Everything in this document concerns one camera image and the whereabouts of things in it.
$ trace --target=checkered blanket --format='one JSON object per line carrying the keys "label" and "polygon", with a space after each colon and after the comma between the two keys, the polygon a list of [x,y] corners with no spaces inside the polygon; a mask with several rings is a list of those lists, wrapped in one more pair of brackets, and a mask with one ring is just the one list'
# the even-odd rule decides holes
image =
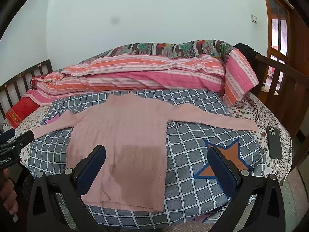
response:
{"label": "checkered blanket", "polygon": [[[96,92],[56,100],[44,120],[58,112],[81,112],[89,106],[104,103],[110,93],[122,95],[128,91]],[[133,90],[143,98],[156,98],[171,104],[191,103],[200,109],[230,116],[216,93],[205,90]],[[65,169],[66,148],[73,128],[51,132],[31,143],[28,168],[35,176],[39,171],[47,175],[62,173]],[[239,139],[242,159],[261,176],[265,169],[265,152],[250,132],[212,127],[204,124],[169,121],[166,149],[167,172],[163,212],[115,210],[87,206],[99,224],[135,229],[152,229],[190,221],[201,214],[227,204],[228,199],[216,179],[192,178],[206,163],[204,140],[228,146]]]}

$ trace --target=wooden bed frame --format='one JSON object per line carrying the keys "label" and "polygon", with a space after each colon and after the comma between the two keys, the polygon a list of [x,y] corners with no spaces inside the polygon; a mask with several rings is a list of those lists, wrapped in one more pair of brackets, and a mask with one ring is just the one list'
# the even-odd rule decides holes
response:
{"label": "wooden bed frame", "polygon": [[[279,63],[262,55],[256,55],[255,61],[256,64],[253,65],[252,68],[259,80],[259,85],[252,89],[252,93],[259,97],[261,88],[264,85],[263,80],[265,73],[268,70],[268,66],[273,67],[275,71],[269,92],[266,97],[265,105],[274,113],[274,116],[288,130],[291,138],[293,139],[299,130],[300,125],[302,124],[309,106],[309,78],[285,64]],[[48,72],[53,71],[50,60],[46,60],[26,69],[0,86],[0,93],[5,91],[10,107],[12,107],[13,104],[7,87],[13,84],[18,99],[21,99],[17,81],[22,79],[24,82],[24,89],[27,91],[29,89],[28,84],[30,85],[30,80],[29,82],[27,81],[26,75],[31,73],[31,77],[34,77],[35,70],[39,70],[40,74],[43,75],[44,73],[42,67],[44,66],[46,66]],[[280,90],[277,91],[276,86],[279,81],[280,72],[283,72],[284,76]],[[5,112],[1,103],[0,110],[2,116],[5,118]],[[307,156],[308,151],[309,135],[306,137],[301,148],[299,148],[293,157],[292,169],[298,167],[303,162]]]}

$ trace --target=finger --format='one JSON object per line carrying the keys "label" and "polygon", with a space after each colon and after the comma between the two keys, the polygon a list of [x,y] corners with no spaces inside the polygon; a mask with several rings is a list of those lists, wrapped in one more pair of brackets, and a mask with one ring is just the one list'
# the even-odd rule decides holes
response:
{"label": "finger", "polygon": [[17,213],[17,211],[18,211],[18,205],[17,205],[17,201],[15,201],[9,212],[11,215],[14,215]]}
{"label": "finger", "polygon": [[0,190],[0,198],[3,200],[11,195],[14,184],[11,180],[6,180],[3,189]]}
{"label": "finger", "polygon": [[3,175],[5,179],[8,179],[10,177],[10,171],[8,169],[3,170]]}
{"label": "finger", "polygon": [[6,208],[7,211],[9,211],[12,208],[15,200],[16,200],[16,192],[13,191],[11,193],[11,195],[9,197],[7,197],[4,201],[4,203],[3,203],[3,205],[4,205],[4,207]]}

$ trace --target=striped blanket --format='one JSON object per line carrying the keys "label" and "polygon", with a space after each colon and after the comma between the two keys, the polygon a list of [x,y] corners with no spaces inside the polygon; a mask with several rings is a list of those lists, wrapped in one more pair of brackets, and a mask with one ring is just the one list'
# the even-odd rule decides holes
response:
{"label": "striped blanket", "polygon": [[29,90],[25,96],[47,105],[58,98],[90,91],[208,89],[222,95],[225,104],[230,106],[258,84],[246,58],[235,48],[229,51],[226,60],[211,52],[190,58],[136,51],[110,54],[65,67],[61,72],[36,76],[31,80],[34,90]]}

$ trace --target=phone case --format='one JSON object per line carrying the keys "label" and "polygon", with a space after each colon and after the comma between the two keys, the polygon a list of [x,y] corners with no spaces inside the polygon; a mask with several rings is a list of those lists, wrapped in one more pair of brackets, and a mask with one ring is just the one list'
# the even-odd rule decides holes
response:
{"label": "phone case", "polygon": [[266,127],[266,134],[268,139],[269,157],[272,159],[282,159],[282,148],[278,129],[268,126]]}

